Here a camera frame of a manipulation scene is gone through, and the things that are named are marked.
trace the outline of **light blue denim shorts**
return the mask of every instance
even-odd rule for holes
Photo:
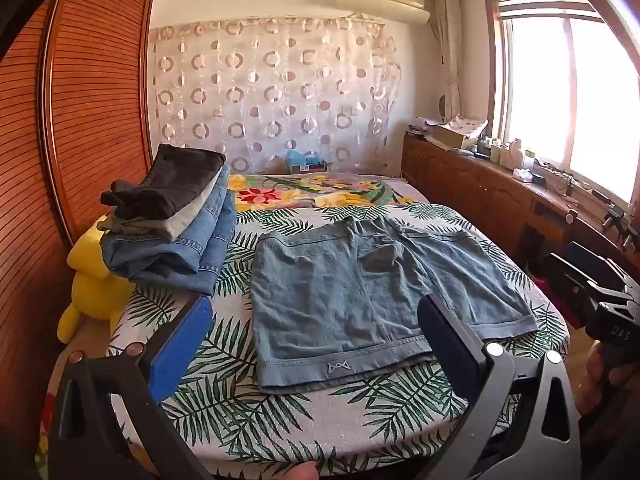
[[[380,217],[262,235],[250,289],[258,386],[319,390],[432,359],[416,314],[432,293],[482,339],[538,329],[466,231],[437,234]]]

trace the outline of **wooden cabinet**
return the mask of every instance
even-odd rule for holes
[[[36,0],[25,2],[20,12]],[[0,56],[0,431],[25,456],[63,349],[68,250],[105,211],[100,192],[150,165],[150,9],[46,0]]]
[[[444,204],[482,230],[486,209],[482,171],[478,171],[472,160],[462,156],[450,156],[448,162],[450,186]]]
[[[514,180],[502,175],[488,175],[484,192],[486,215],[478,228],[498,247],[515,255],[520,232],[530,210],[532,197]]]
[[[516,257],[533,197],[509,171],[406,137],[402,176],[431,203],[455,209],[505,253]]]
[[[418,188],[421,181],[420,170],[422,169],[422,142],[417,139],[407,137],[402,147],[402,176],[409,184]]]
[[[449,195],[449,176],[447,175],[447,161],[440,148],[430,144],[424,149],[422,156],[423,179],[418,183],[418,190],[430,202],[445,204]]]

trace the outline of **embroidered logo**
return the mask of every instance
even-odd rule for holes
[[[336,363],[335,365],[327,363],[329,367],[329,373],[333,372],[336,368],[347,368],[347,370],[351,370],[351,367],[347,364],[347,359],[344,360],[343,363]]]

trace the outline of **bed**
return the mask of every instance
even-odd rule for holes
[[[437,362],[329,390],[265,395],[255,384],[255,348],[248,297],[254,247],[264,232],[293,234],[347,216],[380,215],[438,232],[469,231],[532,308],[540,330],[503,341],[514,354],[564,356],[568,330],[560,313],[529,278],[470,222],[431,205],[404,180],[350,174],[231,178],[238,222],[216,291],[212,327],[178,391],[162,403],[176,430],[215,474],[277,477],[292,463],[313,460],[321,474],[351,473],[414,456],[431,456],[464,411]],[[107,353],[146,341],[188,300],[188,293],[139,286]],[[140,441],[119,397],[113,405],[125,437]],[[505,405],[498,428],[510,424]]]

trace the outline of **window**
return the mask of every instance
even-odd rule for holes
[[[519,138],[538,158],[631,203],[640,86],[613,32],[586,0],[492,0],[489,9],[494,135]]]

